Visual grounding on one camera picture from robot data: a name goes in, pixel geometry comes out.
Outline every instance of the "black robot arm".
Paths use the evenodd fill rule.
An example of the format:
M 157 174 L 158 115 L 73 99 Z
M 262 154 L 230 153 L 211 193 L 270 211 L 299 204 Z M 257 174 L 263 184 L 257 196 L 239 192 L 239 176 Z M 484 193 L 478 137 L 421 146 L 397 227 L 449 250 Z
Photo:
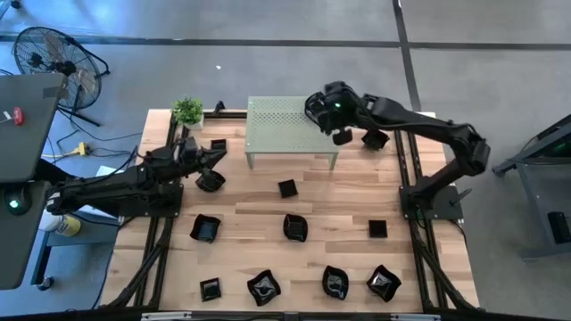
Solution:
M 212 168 L 224 155 L 225 150 L 198 148 L 189 137 L 147 152 L 142 163 L 123 173 L 56 185 L 46 209 L 62 215 L 90 205 L 114 216 L 176 217 L 183 192 L 179 179 L 199 172 L 196 184 L 201 189 L 218 190 L 225 180 Z
M 406 203 L 422 210 L 432 209 L 434 197 L 445 186 L 465 175 L 483 173 L 490 154 L 490 146 L 469 124 L 454 124 L 407 111 L 400 103 L 384 97 L 359 97 L 343 81 L 325 85 L 323 92 L 310 96 L 305 102 L 305 113 L 326 135 L 339 130 L 333 134 L 336 144 L 350 142 L 352 133 L 348 127 L 355 127 L 368 131 L 404 130 L 449 145 L 455 160 L 404 191 Z

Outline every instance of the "fan guard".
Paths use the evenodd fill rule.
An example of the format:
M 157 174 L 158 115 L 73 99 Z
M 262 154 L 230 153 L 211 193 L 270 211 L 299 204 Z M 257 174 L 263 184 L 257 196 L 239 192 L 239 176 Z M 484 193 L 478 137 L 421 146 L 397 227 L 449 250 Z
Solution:
M 102 74 L 92 59 L 93 54 L 58 30 L 43 27 L 23 30 L 16 38 L 13 54 L 22 74 L 61 72 L 67 77 L 64 87 L 67 90 L 59 102 L 64 108 L 84 109 L 101 94 Z

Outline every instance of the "desk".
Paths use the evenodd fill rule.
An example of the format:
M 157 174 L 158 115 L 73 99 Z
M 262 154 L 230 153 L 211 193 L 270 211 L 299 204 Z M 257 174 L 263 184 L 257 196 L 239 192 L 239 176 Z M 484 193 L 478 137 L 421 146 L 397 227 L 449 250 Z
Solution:
M 169 119 L 168 110 L 149 111 L 140 152 L 164 145 Z M 218 192 L 205 193 L 194 184 L 196 174 L 183 179 L 183 209 L 170 240 L 161 310 L 420 311 L 410 232 L 401 218 L 397 195 L 401 176 L 394 140 L 380 152 L 365 152 L 360 140 L 365 131 L 353 130 L 353 141 L 341 147 L 334 171 L 329 171 L 327 156 L 312 154 L 260 155 L 256 167 L 249 169 L 244 155 L 245 119 L 207 119 L 202 132 L 191 134 L 206 147 L 211 139 L 228 140 L 228 155 L 215 168 L 227 182 Z M 418 137 L 418 149 L 425 174 L 432 175 L 444 165 L 441 144 Z M 277 182 L 291 178 L 299 195 L 282 200 Z M 306 243 L 292 243 L 284 237 L 282 223 L 287 213 L 307 219 Z M 222 220 L 214 243 L 199 243 L 188 236 L 198 214 Z M 386 220 L 389 237 L 369 239 L 369 219 Z M 148 218 L 136 218 L 119 231 L 103 304 L 117 297 L 140 266 L 148 225 Z M 434 233 L 443 270 L 477 306 L 462 235 L 447 221 L 435 221 Z M 402 280 L 388 303 L 365 285 L 380 264 Z M 327 265 L 349 275 L 345 301 L 323 292 L 321 278 Z M 256 307 L 246 281 L 266 268 L 271 269 L 282 294 Z M 436 302 L 434 279 L 426 274 Z M 220 278 L 222 298 L 202 303 L 199 283 L 213 277 Z M 151 271 L 145 303 L 153 280 Z

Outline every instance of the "concrete floor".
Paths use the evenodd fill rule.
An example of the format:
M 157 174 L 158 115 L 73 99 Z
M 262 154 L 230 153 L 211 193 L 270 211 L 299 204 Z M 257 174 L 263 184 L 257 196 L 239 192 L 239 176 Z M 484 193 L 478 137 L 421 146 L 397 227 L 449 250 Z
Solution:
M 72 35 L 217 39 L 398 40 L 390 0 L 98 0 L 22 1 L 0 32 L 27 26 Z M 569 43 L 571 4 L 562 0 L 401 0 L 411 41 Z M 16 71 L 10 43 L 0 43 L 0 68 Z M 308 95 L 343 79 L 358 92 L 385 95 L 410 107 L 398 49 L 90 45 L 112 74 L 87 116 L 100 137 L 140 132 L 150 108 L 169 108 L 183 95 L 200 95 L 207 108 L 223 100 L 244 108 L 248 95 Z M 558 51 L 413 50 L 423 111 L 472 123 L 492 147 L 490 165 L 519 151 L 527 139 L 569 113 L 571 58 Z M 52 141 L 70 132 L 56 117 Z M 94 147 L 130 150 L 138 137 Z M 117 167 L 124 157 L 69 159 L 60 166 L 92 176 L 100 165 Z M 538 317 L 571 318 L 571 256 L 523 262 L 518 251 L 538 242 L 519 178 L 499 179 L 490 170 L 462 178 L 472 188 L 462 202 L 468 251 L 483 308 Z M 48 272 L 58 286 L 0 292 L 0 315 L 89 309 L 104 276 L 111 247 L 77 248 L 53 256 Z M 23 304 L 19 295 L 34 300 Z

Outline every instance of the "wooden tabletop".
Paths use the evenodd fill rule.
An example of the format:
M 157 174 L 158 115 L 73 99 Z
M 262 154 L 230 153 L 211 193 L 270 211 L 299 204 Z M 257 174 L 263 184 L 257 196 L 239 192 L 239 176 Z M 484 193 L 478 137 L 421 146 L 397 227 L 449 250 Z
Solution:
M 169 119 L 168 110 L 149 111 L 140 152 L 165 144 Z M 312 154 L 259 155 L 255 168 L 248 169 L 245 119 L 207 119 L 203 131 L 192 134 L 207 148 L 212 139 L 227 139 L 228 154 L 215 168 L 227 182 L 216 193 L 206 193 L 194 184 L 197 174 L 183 179 L 184 204 L 172 231 L 161 310 L 421 310 L 410 232 L 401 218 L 397 194 L 401 177 L 393 139 L 380 152 L 366 152 L 360 140 L 364 131 L 353 130 L 353 141 L 341 148 L 335 170 L 330 172 L 327 156 Z M 410 156 L 406 135 L 403 138 Z M 423 137 L 417 141 L 423 172 L 432 175 L 445 165 L 443 147 Z M 409 175 L 414 182 L 411 170 Z M 277 182 L 287 179 L 295 180 L 299 195 L 281 199 Z M 290 242 L 284 236 L 283 219 L 288 213 L 307 219 L 305 243 Z M 198 214 L 222 220 L 214 243 L 190 238 Z M 388 238 L 368 237 L 370 219 L 386 220 Z M 119 231 L 103 288 L 103 304 L 115 299 L 139 268 L 148 226 L 148 218 L 136 218 Z M 461 233 L 448 221 L 434 221 L 434 233 L 443 270 L 477 306 Z M 402 281 L 388 303 L 365 285 L 381 264 Z M 321 278 L 327 265 L 347 272 L 350 287 L 346 300 L 330 298 L 323 292 Z M 267 305 L 256 307 L 246 282 L 268 268 L 282 293 Z M 199 283 L 214 277 L 220 279 L 222 298 L 202 303 Z M 430 273 L 427 278 L 436 302 L 434 279 Z M 153 280 L 154 270 L 146 286 L 145 302 Z

